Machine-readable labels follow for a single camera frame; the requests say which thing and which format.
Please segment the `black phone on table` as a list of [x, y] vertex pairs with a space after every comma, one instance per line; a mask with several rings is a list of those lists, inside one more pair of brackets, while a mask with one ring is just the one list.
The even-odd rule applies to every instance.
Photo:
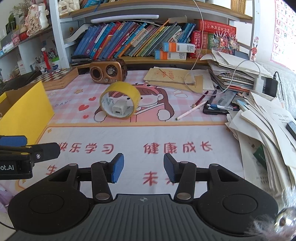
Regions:
[[232, 102], [235, 96], [236, 93], [230, 90], [223, 93], [214, 90], [203, 107], [203, 113], [208, 115], [226, 115], [229, 111], [239, 111], [238, 105]]

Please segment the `black power adapter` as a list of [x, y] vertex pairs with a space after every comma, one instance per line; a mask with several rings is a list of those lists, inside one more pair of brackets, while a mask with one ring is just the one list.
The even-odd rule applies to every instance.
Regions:
[[264, 93], [271, 97], [276, 97], [277, 90], [278, 90], [278, 81], [273, 78], [266, 78]]

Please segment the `white bookshelf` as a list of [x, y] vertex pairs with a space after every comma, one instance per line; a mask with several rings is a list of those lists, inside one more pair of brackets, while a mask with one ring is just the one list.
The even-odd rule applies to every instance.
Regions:
[[42, 48], [55, 47], [61, 69], [85, 68], [91, 61], [120, 58], [129, 66], [203, 65], [207, 53], [202, 42], [186, 60], [156, 60], [154, 51], [163, 42], [189, 40], [197, 30], [194, 20], [232, 25], [254, 23], [232, 9], [200, 1], [97, 1], [77, 11], [59, 15], [58, 1], [48, 1], [49, 27], [24, 41], [9, 42], [10, 51], [1, 53], [1, 74], [9, 77], [16, 67], [31, 72]]

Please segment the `white pencil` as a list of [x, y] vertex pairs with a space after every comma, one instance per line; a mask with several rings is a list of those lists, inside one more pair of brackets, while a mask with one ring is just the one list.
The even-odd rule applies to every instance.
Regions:
[[186, 111], [185, 113], [182, 113], [181, 115], [175, 117], [175, 120], [176, 120], [176, 121], [179, 121], [179, 120], [181, 120], [182, 118], [188, 116], [189, 114], [192, 114], [192, 113], [195, 112], [195, 111], [198, 111], [198, 112], [201, 113], [201, 112], [202, 112], [202, 109], [203, 109], [203, 107], [206, 105], [206, 103], [207, 103], [207, 101], [203, 101], [203, 102], [201, 102], [201, 103], [198, 104], [196, 107], [191, 108], [190, 110]]

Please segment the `white pen holder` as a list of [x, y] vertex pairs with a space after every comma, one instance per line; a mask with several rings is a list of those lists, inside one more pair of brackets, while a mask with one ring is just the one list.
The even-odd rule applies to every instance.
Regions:
[[47, 66], [45, 62], [41, 62], [41, 63], [36, 63], [35, 65], [35, 69], [40, 70], [42, 73], [46, 73], [47, 72]]

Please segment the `yellow cardboard box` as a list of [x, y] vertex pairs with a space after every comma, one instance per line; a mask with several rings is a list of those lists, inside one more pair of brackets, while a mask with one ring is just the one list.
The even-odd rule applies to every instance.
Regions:
[[1, 95], [2, 136], [25, 136], [28, 144], [35, 144], [53, 116], [52, 105], [40, 81]]

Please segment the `red thick dictionary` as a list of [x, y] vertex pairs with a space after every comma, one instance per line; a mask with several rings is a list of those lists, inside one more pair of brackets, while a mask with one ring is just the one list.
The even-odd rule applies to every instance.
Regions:
[[226, 35], [236, 35], [236, 27], [220, 22], [196, 19], [194, 20], [197, 30], [208, 33], [225, 33]]

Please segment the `stack of papers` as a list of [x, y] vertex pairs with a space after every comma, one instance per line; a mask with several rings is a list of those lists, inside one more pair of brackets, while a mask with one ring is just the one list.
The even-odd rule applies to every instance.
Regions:
[[[278, 105], [277, 98], [250, 90], [236, 102], [240, 110], [229, 123], [240, 142], [244, 176], [259, 188], [280, 195], [295, 186], [295, 140], [283, 127], [290, 113]], [[265, 162], [259, 164], [247, 140], [263, 147]]]

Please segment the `orange white box lower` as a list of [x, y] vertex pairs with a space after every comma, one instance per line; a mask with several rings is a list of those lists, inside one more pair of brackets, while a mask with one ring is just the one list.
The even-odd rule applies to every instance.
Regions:
[[183, 52], [164, 52], [163, 50], [155, 50], [154, 58], [156, 60], [186, 60], [187, 53]]

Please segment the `black electronic keyboard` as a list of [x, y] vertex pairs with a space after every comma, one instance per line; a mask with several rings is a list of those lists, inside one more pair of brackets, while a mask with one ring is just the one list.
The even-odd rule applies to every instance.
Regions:
[[33, 80], [35, 80], [37, 77], [41, 75], [42, 75], [41, 71], [38, 70], [38, 71], [26, 73], [24, 75], [20, 75], [7, 82], [1, 82], [0, 95], [2, 95], [4, 92], [9, 90], [17, 90], [19, 88], [22, 88], [27, 84], [31, 83]]

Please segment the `white charger plug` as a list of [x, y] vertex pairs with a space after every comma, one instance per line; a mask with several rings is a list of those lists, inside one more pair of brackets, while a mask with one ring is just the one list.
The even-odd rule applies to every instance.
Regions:
[[124, 116], [126, 109], [127, 101], [120, 99], [112, 106], [112, 113], [116, 116]]

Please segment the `pink checkered tablecloth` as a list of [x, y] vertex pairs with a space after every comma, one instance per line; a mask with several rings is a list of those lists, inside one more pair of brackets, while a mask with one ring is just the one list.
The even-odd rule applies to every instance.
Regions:
[[36, 163], [27, 180], [1, 181], [1, 193], [14, 196], [62, 167], [80, 168], [111, 161], [118, 153], [125, 158], [113, 195], [174, 194], [163, 166], [164, 154], [207, 168], [217, 163], [243, 176], [239, 142], [227, 129], [226, 117], [195, 111], [180, 121], [175, 117], [190, 109], [198, 94], [159, 88], [144, 82], [145, 71], [129, 71], [126, 82], [140, 92], [140, 112], [125, 120], [99, 114], [99, 99], [106, 85], [90, 75], [79, 75], [64, 89], [46, 91], [54, 116], [35, 144], [57, 143], [58, 158]]

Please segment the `orange white box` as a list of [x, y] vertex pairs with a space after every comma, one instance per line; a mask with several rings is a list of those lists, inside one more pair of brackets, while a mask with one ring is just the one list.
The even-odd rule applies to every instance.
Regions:
[[164, 52], [163, 50], [155, 50], [154, 58], [156, 60], [186, 60], [187, 53], [183, 52]]
[[189, 43], [175, 43], [175, 42], [165, 42], [163, 43], [164, 52], [184, 52], [184, 53], [194, 53], [195, 45]]

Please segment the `wooden chessboard box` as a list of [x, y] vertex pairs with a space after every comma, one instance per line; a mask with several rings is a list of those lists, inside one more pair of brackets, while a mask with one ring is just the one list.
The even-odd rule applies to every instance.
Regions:
[[78, 76], [78, 69], [64, 68], [58, 69], [51, 73], [45, 73], [37, 77], [32, 83], [42, 82], [46, 91], [64, 89]]

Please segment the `yellow tape roll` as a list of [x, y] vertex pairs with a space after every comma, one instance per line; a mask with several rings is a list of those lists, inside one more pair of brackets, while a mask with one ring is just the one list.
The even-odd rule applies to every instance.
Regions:
[[114, 82], [100, 96], [100, 107], [110, 117], [131, 117], [139, 104], [140, 92], [126, 82]]

